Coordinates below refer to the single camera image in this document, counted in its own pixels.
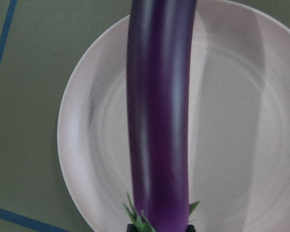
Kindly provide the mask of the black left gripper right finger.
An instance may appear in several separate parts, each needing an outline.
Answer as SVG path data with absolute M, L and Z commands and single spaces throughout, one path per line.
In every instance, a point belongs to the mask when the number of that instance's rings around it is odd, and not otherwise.
M 196 232 L 196 229 L 193 225 L 189 224 L 187 226 L 186 232 Z

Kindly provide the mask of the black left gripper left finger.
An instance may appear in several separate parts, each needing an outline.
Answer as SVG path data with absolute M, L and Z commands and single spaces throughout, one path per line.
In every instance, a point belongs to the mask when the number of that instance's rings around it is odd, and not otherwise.
M 138 232 L 138 229 L 135 227 L 134 224 L 128 224 L 126 232 Z

